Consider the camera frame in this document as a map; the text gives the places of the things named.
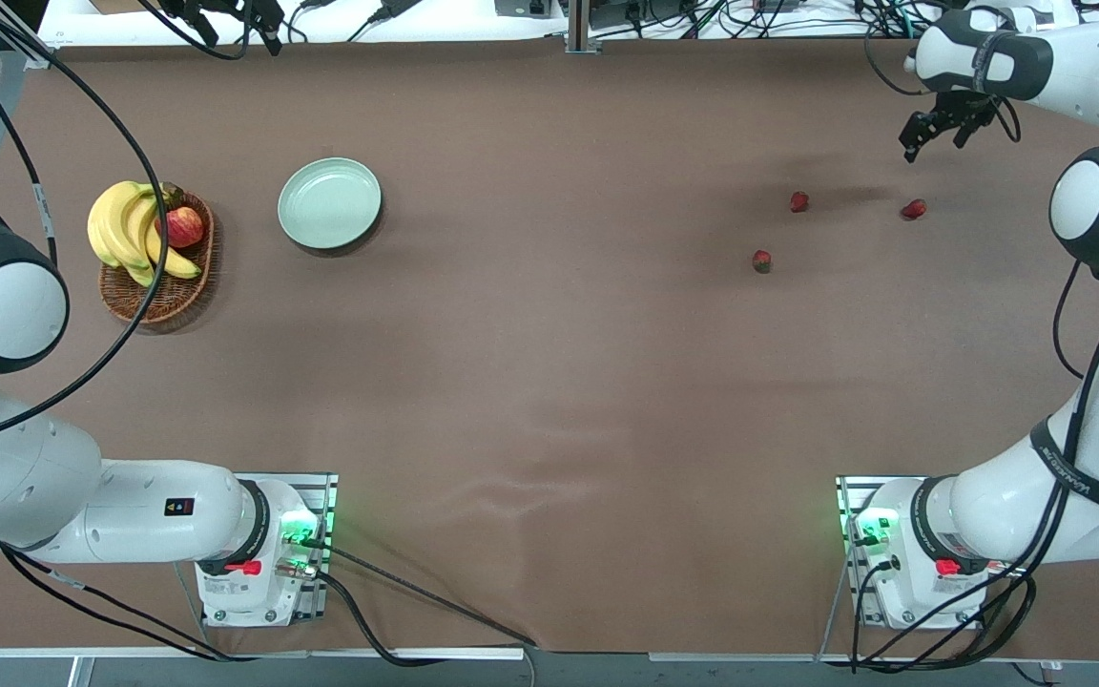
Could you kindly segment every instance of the round plate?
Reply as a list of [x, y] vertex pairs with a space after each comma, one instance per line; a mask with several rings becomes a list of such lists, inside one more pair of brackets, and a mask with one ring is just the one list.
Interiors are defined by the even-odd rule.
[[340, 248], [379, 214], [379, 181], [363, 164], [324, 157], [297, 170], [278, 196], [278, 223], [300, 246]]

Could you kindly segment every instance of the brown tabletop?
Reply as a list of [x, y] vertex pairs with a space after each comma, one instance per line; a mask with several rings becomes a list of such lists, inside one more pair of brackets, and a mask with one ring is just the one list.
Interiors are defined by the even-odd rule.
[[[1099, 132], [1023, 108], [1020, 145], [991, 126], [907, 165], [898, 132], [930, 102], [882, 87], [857, 42], [68, 57], [213, 206], [226, 251], [199, 321], [136, 336], [56, 414], [108, 457], [341, 474], [338, 542], [551, 651], [815, 652], [842, 565], [834, 477], [977, 465], [1074, 388], [1051, 352], [1069, 263], [1046, 204]], [[35, 401], [121, 329], [84, 219], [143, 175], [56, 70], [27, 76], [16, 121], [73, 297], [60, 348], [1, 379]], [[326, 155], [385, 192], [379, 233], [345, 257], [293, 247], [275, 214]], [[788, 212], [797, 190], [807, 213]], [[930, 212], [902, 221], [915, 197]], [[40, 234], [10, 145], [0, 210]], [[1065, 326], [1086, 359], [1089, 279]], [[69, 573], [192, 628], [170, 566]], [[1099, 660], [1099, 562], [1037, 578], [1008, 654]], [[345, 579], [389, 645], [506, 641]], [[214, 636], [362, 645], [335, 600], [311, 625]], [[0, 561], [0, 647], [140, 644]]]

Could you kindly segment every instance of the brown woven basket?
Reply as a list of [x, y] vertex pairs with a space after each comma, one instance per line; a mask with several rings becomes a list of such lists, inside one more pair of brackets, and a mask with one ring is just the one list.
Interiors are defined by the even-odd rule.
[[[148, 325], [152, 330], [178, 329], [189, 324], [202, 309], [197, 308], [197, 304], [209, 299], [211, 287], [218, 281], [221, 237], [219, 226], [214, 223], [214, 213], [210, 212], [204, 200], [190, 192], [185, 195], [182, 206], [192, 208], [206, 225], [206, 235], [201, 241], [179, 250], [182, 256], [189, 257], [189, 261], [201, 268], [201, 274], [196, 278], [164, 275], [160, 288], [147, 308], [147, 315], [141, 321], [141, 324]], [[147, 290], [130, 278], [130, 274], [122, 268], [100, 265], [99, 284], [100, 299], [108, 306], [109, 312], [123, 322], [134, 319], [134, 313], [138, 312], [138, 307], [143, 303], [143, 297], [147, 296]]]

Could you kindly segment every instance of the white circular joint cover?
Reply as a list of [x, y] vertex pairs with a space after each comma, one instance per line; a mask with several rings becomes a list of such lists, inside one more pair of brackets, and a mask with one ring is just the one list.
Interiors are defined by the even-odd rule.
[[66, 325], [62, 282], [35, 263], [0, 266], [0, 357], [25, 359], [44, 352]]
[[1051, 228], [1058, 239], [1080, 239], [1099, 217], [1099, 165], [1079, 160], [1069, 166], [1051, 195]]

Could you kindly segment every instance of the strawberry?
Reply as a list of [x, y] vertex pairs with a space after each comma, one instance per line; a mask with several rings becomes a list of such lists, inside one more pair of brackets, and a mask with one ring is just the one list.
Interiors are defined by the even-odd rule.
[[796, 191], [791, 195], [791, 212], [802, 213], [808, 209], [808, 195], [804, 191]]
[[901, 208], [901, 217], [908, 221], [915, 221], [928, 212], [928, 203], [923, 199], [913, 199], [907, 207]]
[[769, 274], [773, 262], [770, 261], [770, 254], [766, 251], [758, 251], [754, 253], [754, 269], [758, 274]]

